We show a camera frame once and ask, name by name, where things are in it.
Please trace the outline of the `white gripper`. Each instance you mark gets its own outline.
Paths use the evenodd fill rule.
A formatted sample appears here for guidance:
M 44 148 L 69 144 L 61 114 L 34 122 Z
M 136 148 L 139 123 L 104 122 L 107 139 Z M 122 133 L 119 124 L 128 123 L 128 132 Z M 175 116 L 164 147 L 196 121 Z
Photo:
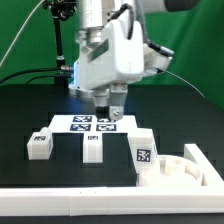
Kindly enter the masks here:
M 109 22 L 102 30 L 102 41 L 94 49 L 80 48 L 78 65 L 76 86 L 84 90 L 94 89 L 96 116 L 121 120 L 128 93 L 125 83 L 139 81 L 144 70 L 140 23 L 134 22 L 132 38 L 128 39 L 121 21 Z

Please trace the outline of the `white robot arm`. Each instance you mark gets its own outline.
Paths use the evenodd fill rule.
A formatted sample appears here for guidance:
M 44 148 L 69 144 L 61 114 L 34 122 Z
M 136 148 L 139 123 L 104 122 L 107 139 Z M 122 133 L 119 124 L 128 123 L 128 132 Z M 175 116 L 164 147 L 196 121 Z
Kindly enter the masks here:
M 79 57 L 72 88 L 96 115 L 120 120 L 128 85 L 164 72 L 174 52 L 147 37 L 145 16 L 187 11 L 200 0 L 78 0 Z

